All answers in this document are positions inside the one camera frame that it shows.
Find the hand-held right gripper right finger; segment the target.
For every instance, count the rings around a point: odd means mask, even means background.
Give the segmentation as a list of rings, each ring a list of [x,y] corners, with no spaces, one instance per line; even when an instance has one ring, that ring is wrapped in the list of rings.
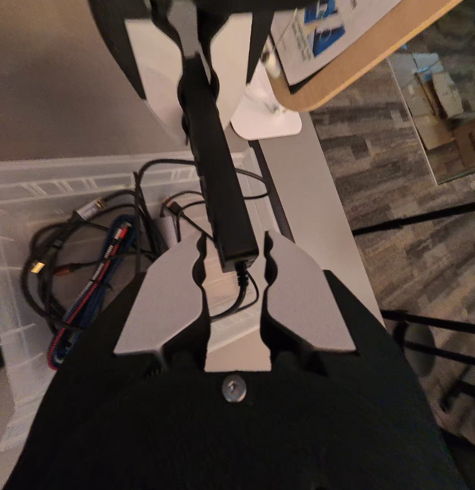
[[[352,353],[355,343],[321,266],[276,231],[265,233],[262,313],[316,351]]]

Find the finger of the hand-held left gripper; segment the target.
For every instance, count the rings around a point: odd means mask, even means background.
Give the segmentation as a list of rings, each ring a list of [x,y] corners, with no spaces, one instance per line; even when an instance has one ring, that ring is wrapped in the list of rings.
[[[219,82],[216,106],[220,120],[231,120],[244,95],[253,15],[230,15],[210,43],[212,67]]]
[[[149,19],[125,20],[125,28],[145,93],[145,101],[167,133],[181,144],[186,134],[178,99],[182,75],[177,44]]]

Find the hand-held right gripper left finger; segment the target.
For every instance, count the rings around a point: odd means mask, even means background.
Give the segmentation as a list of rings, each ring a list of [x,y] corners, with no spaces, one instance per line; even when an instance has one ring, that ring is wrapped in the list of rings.
[[[203,321],[203,353],[210,337],[210,315],[203,283],[207,237],[193,234],[173,245],[146,271],[114,354],[163,354],[178,334]]]

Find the black usb hub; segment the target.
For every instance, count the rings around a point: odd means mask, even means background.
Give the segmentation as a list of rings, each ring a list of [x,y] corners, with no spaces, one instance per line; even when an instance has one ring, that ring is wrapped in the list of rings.
[[[199,53],[182,60],[178,99],[222,271],[250,266],[259,247]]]

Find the clear plastic storage bin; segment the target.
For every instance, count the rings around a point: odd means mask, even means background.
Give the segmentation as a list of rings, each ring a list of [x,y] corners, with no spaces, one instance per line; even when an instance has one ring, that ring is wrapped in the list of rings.
[[[46,361],[53,334],[21,292],[21,272],[32,236],[48,224],[67,220],[75,209],[94,199],[132,190],[133,173],[147,161],[159,158],[190,160],[191,156],[189,152],[176,152],[0,163],[0,347],[14,403],[8,424],[3,421],[1,452],[24,444],[54,376]],[[200,183],[192,164],[157,164],[144,173],[142,189],[149,212],[157,216],[163,199],[180,191],[200,192]],[[246,204],[257,240],[264,238],[265,231],[277,230],[268,199]],[[60,264],[95,259],[103,241],[101,230],[86,228],[76,232],[59,253]],[[207,250],[204,287],[214,315],[234,302],[239,287],[235,273],[222,273],[210,242]],[[67,308],[75,301],[92,269],[53,281],[61,306]],[[249,309],[215,322],[209,353],[257,331],[260,302],[261,298]]]

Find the instruction sheet on wooden board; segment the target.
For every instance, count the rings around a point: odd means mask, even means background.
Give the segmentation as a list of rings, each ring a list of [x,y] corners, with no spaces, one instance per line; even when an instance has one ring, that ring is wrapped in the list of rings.
[[[295,93],[283,74],[267,75],[271,89],[287,109],[299,113],[318,109],[460,3],[401,1]]]

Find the cardboard box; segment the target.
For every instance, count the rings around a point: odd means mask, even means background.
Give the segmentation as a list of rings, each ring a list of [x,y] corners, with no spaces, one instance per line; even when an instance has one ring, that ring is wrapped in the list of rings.
[[[455,128],[453,133],[463,168],[475,168],[475,119]]]

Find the black metal stand frame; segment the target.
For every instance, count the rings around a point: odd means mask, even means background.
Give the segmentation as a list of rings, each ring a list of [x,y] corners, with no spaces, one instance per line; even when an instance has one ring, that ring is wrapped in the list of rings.
[[[375,224],[363,228],[353,230],[353,236],[361,236],[373,234],[381,231],[393,229],[401,229],[408,225],[425,223],[446,217],[454,217],[463,214],[475,212],[475,202],[464,205],[453,206],[442,210],[422,213],[414,216],[396,218],[380,224]],[[471,368],[475,368],[475,357],[452,352],[446,349],[435,346],[434,337],[430,334],[430,342],[428,344],[420,344],[417,341],[408,340],[406,335],[408,329],[412,325],[424,326],[426,328],[435,327],[444,330],[449,330],[456,333],[466,333],[475,335],[475,324],[467,322],[457,322],[451,320],[441,320],[420,315],[413,315],[402,310],[381,310],[381,316],[384,320],[394,321],[396,323],[393,330],[393,339],[400,346],[403,353],[407,350],[430,355],[432,358],[442,358],[450,361],[458,362],[466,366],[460,377],[458,377],[444,393],[439,402],[440,408],[444,412],[448,412],[453,403],[461,395],[467,395],[475,402],[475,385],[465,380],[465,375],[469,373]]]

